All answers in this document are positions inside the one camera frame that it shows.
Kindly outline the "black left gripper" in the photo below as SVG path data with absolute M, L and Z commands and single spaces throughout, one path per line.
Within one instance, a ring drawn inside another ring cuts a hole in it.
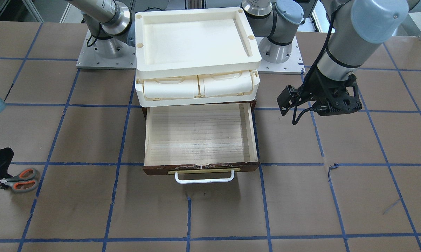
M 361 110 L 358 85 L 353 73 L 345 81 L 335 81 L 324 76 L 317 67 L 310 70 L 303 83 L 303 99 L 315 101 L 318 115 L 331 116 L 354 113 Z

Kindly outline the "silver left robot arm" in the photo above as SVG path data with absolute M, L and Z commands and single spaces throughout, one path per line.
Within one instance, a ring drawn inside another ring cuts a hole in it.
M 362 109 L 354 72 L 387 41 L 408 13 L 421 12 L 421 0 L 323 0 L 329 31 L 302 85 L 286 86 L 277 102 L 284 116 L 306 102 L 320 116 Z M 304 20 L 294 0 L 244 0 L 241 3 L 254 35 L 262 37 L 260 53 L 267 62 L 287 61 L 292 40 Z

